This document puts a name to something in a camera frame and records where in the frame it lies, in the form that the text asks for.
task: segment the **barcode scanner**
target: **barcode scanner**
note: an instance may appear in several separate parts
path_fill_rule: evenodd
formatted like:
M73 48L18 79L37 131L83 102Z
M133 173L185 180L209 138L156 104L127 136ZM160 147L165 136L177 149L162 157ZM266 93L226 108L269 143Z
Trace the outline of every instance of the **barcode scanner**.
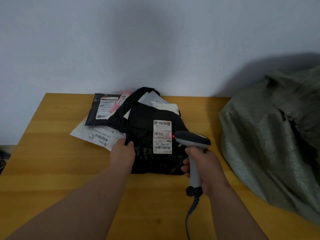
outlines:
M188 131L176 131L174 133L175 140L180 143L179 146L184 145L186 147L197 147L202 152L211 145L211 141L209 138L199 135L196 133L188 132ZM197 207L200 196L202 195L202 186L201 186L201 178L199 176L196 162L192 157L189 156L190 162L190 186L186 188L187 196L194 196L193 204L191 205L187 215L186 215L186 234L188 239L190 240L189 231L188 231L188 217Z

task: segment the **white wall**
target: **white wall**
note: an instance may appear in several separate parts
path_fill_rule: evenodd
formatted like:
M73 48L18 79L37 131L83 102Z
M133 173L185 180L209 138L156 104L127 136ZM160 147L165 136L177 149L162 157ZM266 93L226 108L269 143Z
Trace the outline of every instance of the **white wall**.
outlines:
M46 92L230 96L320 63L320 0L0 0L0 145Z

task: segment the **black cord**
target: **black cord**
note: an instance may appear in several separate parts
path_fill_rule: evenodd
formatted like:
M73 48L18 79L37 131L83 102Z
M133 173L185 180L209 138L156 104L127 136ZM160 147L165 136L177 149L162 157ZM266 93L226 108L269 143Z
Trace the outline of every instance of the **black cord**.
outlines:
M198 203L200 200L200 195L196 194L194 196L194 200L193 203L188 211L188 213L186 214L186 235L188 237L188 240L190 240L190 236L189 236L189 231L188 231L188 217L191 215L191 213L195 210L195 208L197 207Z

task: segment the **black bubble wrap package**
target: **black bubble wrap package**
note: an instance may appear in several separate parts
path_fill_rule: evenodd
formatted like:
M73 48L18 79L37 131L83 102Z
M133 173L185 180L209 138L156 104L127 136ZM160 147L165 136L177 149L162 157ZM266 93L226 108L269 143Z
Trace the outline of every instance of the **black bubble wrap package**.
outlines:
M178 114L135 103L131 108L125 132L126 143L133 141L136 152L131 173L182 175L183 160L187 158L185 146L178 147L179 143L171 138L171 143L168 143L170 146L166 147L172 151L171 154L154 153L153 132L154 123L157 121L169 121L172 135L176 131L188 131Z
M153 88L142 87L132 93L123 104L115 111L115 113L108 119L108 126L120 131L126 132L127 119L123 116L132 108L132 106L146 93L155 91L159 96L159 92Z
M105 110L110 109L120 96L119 94L95 93L85 125L108 125L107 120L103 119L108 112L103 111L103 107Z

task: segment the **wooden table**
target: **wooden table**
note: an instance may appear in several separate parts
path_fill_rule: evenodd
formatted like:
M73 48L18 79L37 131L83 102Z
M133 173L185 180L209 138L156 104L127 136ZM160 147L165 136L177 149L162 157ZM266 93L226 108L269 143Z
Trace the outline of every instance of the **wooden table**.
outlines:
M70 136L87 116L92 94L46 94L0 176L0 239L61 200L109 165L110 152ZM210 138L225 174L270 239L320 239L320 228L268 205L233 174L222 157L218 113L229 98L173 97L186 127ZM192 204L184 176L131 175L107 239L186 239ZM210 203L202 196L189 218L192 239L215 239Z

